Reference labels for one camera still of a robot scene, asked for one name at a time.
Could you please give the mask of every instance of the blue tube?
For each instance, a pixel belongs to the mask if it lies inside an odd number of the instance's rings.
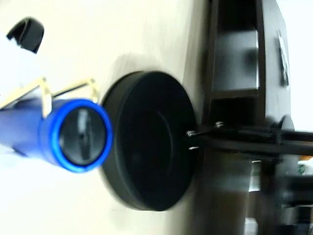
[[[71,163],[59,144],[59,133],[65,117],[74,109],[88,107],[96,111],[106,129],[102,153],[88,165]],[[40,100],[26,100],[13,108],[0,111],[0,144],[13,148],[27,157],[37,157],[72,172],[86,172],[101,165],[112,146],[112,126],[106,111],[86,99],[54,100],[52,112],[42,118]]]

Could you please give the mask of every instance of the metal rod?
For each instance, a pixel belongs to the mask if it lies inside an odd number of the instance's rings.
[[[94,103],[97,103],[98,102],[98,97],[99,97],[99,91],[97,89],[97,86],[96,86],[96,83],[95,83],[94,79],[92,79],[92,78],[89,78],[89,79],[86,79],[86,80],[83,80],[83,81],[71,84],[70,86],[68,86],[68,87],[66,87],[64,89],[62,89],[62,90],[60,90],[58,92],[53,93],[52,97],[55,98],[55,97],[58,97],[60,95],[63,95],[65,93],[74,91],[76,89],[79,89],[79,88],[82,88],[82,87],[85,87],[85,86],[89,86],[90,87],[91,99],[92,99],[92,101]]]
[[[37,88],[41,89],[42,113],[43,118],[46,118],[52,110],[52,97],[45,77],[36,79],[26,86],[14,90],[2,103],[0,103],[0,109],[6,108]]]
[[[283,141],[303,141],[312,142],[313,144],[313,133],[281,131],[281,137]]]
[[[311,146],[297,144],[273,144],[273,143],[251,143],[245,141],[228,141],[221,139],[213,139],[208,136],[195,137],[192,141],[194,146],[210,147],[218,150],[248,152],[259,154],[293,154],[313,156],[313,148]]]

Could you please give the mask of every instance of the blue cylinder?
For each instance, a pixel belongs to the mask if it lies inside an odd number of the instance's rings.
[[[95,137],[103,138],[102,142],[97,143],[96,153],[94,153],[95,148],[90,150],[92,147],[89,145],[93,144],[90,136],[80,136],[75,130],[69,129],[75,122],[69,117],[79,109],[92,112],[104,127],[105,133],[98,133],[93,137],[96,141],[99,138],[95,139]],[[85,124],[78,124],[78,126],[82,126],[79,127],[82,129]],[[61,130],[66,128],[68,134],[61,139]],[[86,172],[101,165],[111,149],[112,139],[112,126],[108,114],[90,100],[54,100],[52,111],[46,118],[42,117],[42,103],[39,99],[20,101],[13,108],[0,110],[0,144],[11,147],[24,156],[41,158],[72,172]],[[65,147],[69,151],[62,146],[64,141],[67,142]],[[80,149],[88,153],[93,151],[93,155],[96,156],[86,164],[75,163],[71,159],[75,158],[75,155],[82,155]]]

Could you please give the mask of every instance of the white paper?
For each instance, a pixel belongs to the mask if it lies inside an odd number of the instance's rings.
[[[35,53],[17,45],[0,32],[0,102],[15,89],[45,76],[44,66]],[[27,98],[40,96],[34,91]]]

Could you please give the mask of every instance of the black handle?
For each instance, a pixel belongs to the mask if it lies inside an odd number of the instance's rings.
[[[37,53],[44,36],[44,26],[34,18],[27,17],[19,21],[6,35],[15,38],[18,45]]]

